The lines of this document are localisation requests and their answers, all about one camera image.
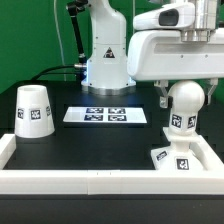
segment black surface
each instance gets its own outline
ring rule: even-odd
[[[154,88],[146,85],[133,94],[108,97],[83,93],[74,82],[42,84],[48,89],[56,131],[40,139],[17,137],[16,152],[6,169],[153,169],[148,153],[157,145],[168,144],[161,126],[167,126],[169,116],[168,110],[159,108]],[[5,104],[9,99],[12,102],[8,116],[1,116],[11,132],[18,85],[21,83],[2,94]],[[64,123],[69,106],[142,107],[148,123]]]
[[[86,94],[74,82],[47,86],[56,132],[40,139],[17,137],[5,169],[154,169],[149,152],[166,146],[162,127],[169,111],[159,108],[151,84],[133,94]],[[14,132],[16,91],[0,95],[0,134]],[[147,124],[63,123],[68,106],[142,107]],[[224,158],[224,105],[199,113],[197,132]],[[223,223],[224,196],[215,195],[0,195],[0,223]]]

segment green background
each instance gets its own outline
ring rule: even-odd
[[[70,17],[66,10],[69,0],[57,0],[57,13],[65,64],[74,64],[77,49]],[[128,42],[133,34],[133,0],[110,0],[111,6],[125,15]],[[147,0],[136,0],[136,14],[157,8]],[[91,55],[92,37],[88,11],[78,16],[84,50]],[[224,21],[224,10],[220,20]],[[0,92],[19,80],[31,79],[40,71],[62,65],[59,41],[54,20],[54,0],[0,1]],[[224,82],[221,80],[215,95],[224,101]]]

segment paper cup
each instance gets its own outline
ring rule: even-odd
[[[54,132],[47,89],[41,85],[21,86],[17,90],[15,134],[40,138]]]

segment white plastic casing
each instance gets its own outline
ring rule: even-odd
[[[112,9],[108,0],[90,0],[89,3],[93,52],[87,61],[87,78],[82,85],[96,89],[125,88],[130,80],[127,73],[125,17]],[[106,57],[108,50],[112,51],[111,57]]]
[[[128,73],[134,80],[182,80],[224,77],[224,29],[210,42],[182,42],[177,30],[142,31],[133,35]]]
[[[179,20],[176,26],[161,26],[159,16],[162,12],[176,9],[179,13]],[[195,6],[193,3],[173,3],[163,5],[163,8],[146,12],[135,16],[133,26],[136,30],[149,29],[183,29],[191,26],[195,20]]]
[[[168,95],[173,98],[169,131],[181,136],[194,134],[198,111],[205,101],[203,89],[196,82],[180,81],[171,87]],[[173,117],[177,117],[180,125],[173,124]]]

